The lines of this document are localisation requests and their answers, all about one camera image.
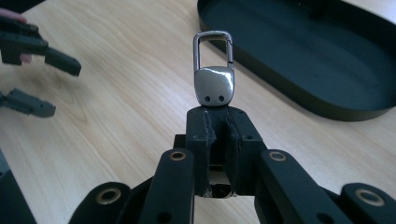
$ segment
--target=black tray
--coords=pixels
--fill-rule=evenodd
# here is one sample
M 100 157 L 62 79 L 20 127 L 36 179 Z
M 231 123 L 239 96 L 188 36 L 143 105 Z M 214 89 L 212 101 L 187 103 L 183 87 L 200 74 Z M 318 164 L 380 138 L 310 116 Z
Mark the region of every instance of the black tray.
M 203 31 L 231 33 L 238 62 L 318 115 L 366 120 L 396 106 L 389 21 L 336 0 L 200 0 L 198 13 Z

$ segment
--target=black plastic case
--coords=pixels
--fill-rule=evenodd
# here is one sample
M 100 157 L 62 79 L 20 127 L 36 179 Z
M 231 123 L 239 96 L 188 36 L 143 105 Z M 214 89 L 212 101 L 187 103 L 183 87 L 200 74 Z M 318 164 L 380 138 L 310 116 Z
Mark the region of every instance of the black plastic case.
M 373 119 L 396 106 L 389 21 L 338 0 L 200 0 L 198 12 L 203 31 L 231 33 L 238 62 L 322 117 Z
M 44 1 L 45 0 L 0 0 L 0 7 L 22 13 Z

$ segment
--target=black plastic part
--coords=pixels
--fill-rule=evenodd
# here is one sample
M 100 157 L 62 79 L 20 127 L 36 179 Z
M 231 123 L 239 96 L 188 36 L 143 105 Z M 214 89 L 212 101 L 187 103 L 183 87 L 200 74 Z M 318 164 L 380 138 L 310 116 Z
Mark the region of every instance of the black plastic part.
M 22 13 L 44 2 L 44 0 L 0 0 L 0 7 Z
M 21 54 L 12 50 L 1 50 L 1 61 L 6 64 L 22 65 Z
M 216 191 L 254 195 L 253 162 L 266 149 L 248 115 L 237 108 L 199 106 L 187 113 L 186 148 L 194 154 L 195 194 L 217 198 Z M 230 181 L 211 186 L 210 171 L 222 168 Z
M 2 32 L 8 32 L 14 35 L 40 37 L 40 34 L 38 33 L 38 28 L 32 24 L 24 23 L 22 21 L 17 21 L 3 16 L 0 16 L 0 24 Z
M 254 208 L 260 223 L 284 223 L 283 217 L 262 178 L 258 178 L 257 181 Z
M 46 52 L 45 63 L 50 64 L 74 77 L 78 77 L 81 64 L 74 58 L 52 48 Z
M 186 134 L 175 134 L 173 148 L 186 148 Z
M 396 106 L 389 21 L 338 0 L 199 0 L 198 12 L 202 30 L 233 36 L 238 62 L 318 115 L 366 120 Z
M 131 190 L 131 193 L 120 211 L 119 218 L 116 223 L 118 224 L 136 224 L 142 213 L 143 205 L 149 193 L 149 186 L 151 185 L 152 178 L 141 183 Z
M 184 148 L 163 153 L 138 223 L 192 223 L 193 161 Z
M 45 55 L 48 46 L 48 42 L 41 38 L 0 32 L 0 49 L 2 51 Z
M 284 223 L 351 223 L 289 153 L 265 150 L 257 164 Z
M 0 223 L 36 223 L 11 171 L 0 173 Z
M 130 190 L 128 186 L 115 182 L 96 187 L 78 206 L 69 223 L 116 223 Z
M 354 223 L 394 223 L 396 201 L 381 189 L 355 183 L 341 190 L 339 206 Z
M 19 111 L 26 115 L 40 118 L 49 118 L 55 114 L 56 107 L 49 102 L 42 101 L 34 96 L 14 89 L 7 97 L 2 97 L 1 106 Z

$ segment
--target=metal carabiner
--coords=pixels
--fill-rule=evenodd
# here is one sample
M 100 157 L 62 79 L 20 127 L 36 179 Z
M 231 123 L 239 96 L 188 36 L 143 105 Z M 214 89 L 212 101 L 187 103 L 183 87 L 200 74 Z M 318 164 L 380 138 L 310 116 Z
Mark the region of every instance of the metal carabiner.
M 206 40 L 224 40 L 227 49 L 227 67 L 200 67 L 199 44 Z M 206 31 L 197 34 L 193 40 L 194 88 L 201 105 L 227 105 L 233 99 L 233 39 L 225 31 Z

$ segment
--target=wooden table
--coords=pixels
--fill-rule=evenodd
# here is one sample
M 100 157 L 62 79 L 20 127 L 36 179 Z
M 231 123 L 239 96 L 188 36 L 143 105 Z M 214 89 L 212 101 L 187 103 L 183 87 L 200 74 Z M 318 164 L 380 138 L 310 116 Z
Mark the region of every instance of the wooden table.
M 349 0 L 396 23 L 393 0 Z M 40 57 L 0 66 L 14 87 L 57 106 L 50 119 L 0 109 L 0 148 L 38 223 L 66 223 L 94 187 L 131 188 L 151 177 L 186 113 L 198 106 L 192 38 L 195 1 L 50 0 L 28 11 L 49 44 L 82 64 L 70 77 Z M 211 46 L 203 63 L 224 64 Z M 326 189 L 363 182 L 396 198 L 396 110 L 363 122 L 324 119 L 240 64 L 232 106 L 245 110 L 269 148 L 288 151 Z M 196 223 L 257 223 L 253 198 L 196 198 Z

